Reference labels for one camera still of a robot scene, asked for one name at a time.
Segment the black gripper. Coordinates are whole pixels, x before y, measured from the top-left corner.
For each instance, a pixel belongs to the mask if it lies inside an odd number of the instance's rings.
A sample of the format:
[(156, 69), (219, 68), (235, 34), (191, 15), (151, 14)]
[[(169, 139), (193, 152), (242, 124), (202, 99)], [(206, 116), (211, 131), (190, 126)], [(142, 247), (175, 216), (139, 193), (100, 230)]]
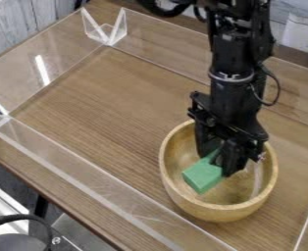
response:
[(195, 121), (197, 151), (230, 177), (258, 162), (269, 134), (258, 122), (268, 77), (261, 73), (226, 76), (210, 73), (210, 93), (194, 91), (189, 116)]

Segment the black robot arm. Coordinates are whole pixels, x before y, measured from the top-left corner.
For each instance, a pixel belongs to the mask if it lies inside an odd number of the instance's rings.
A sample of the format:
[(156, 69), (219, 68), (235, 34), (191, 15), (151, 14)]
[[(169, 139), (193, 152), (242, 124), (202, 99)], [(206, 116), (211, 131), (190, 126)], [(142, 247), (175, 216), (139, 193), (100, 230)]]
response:
[(170, 0), (171, 9), (155, 0), (138, 0), (155, 15), (174, 18), (187, 8), (207, 25), (211, 80), (207, 93), (190, 94), (189, 116), (195, 121), (198, 154), (213, 155), (222, 175), (231, 176), (249, 161), (260, 161), (269, 134), (257, 115), (276, 101), (265, 100), (266, 81), (274, 74), (265, 61), (273, 56), (272, 0)]

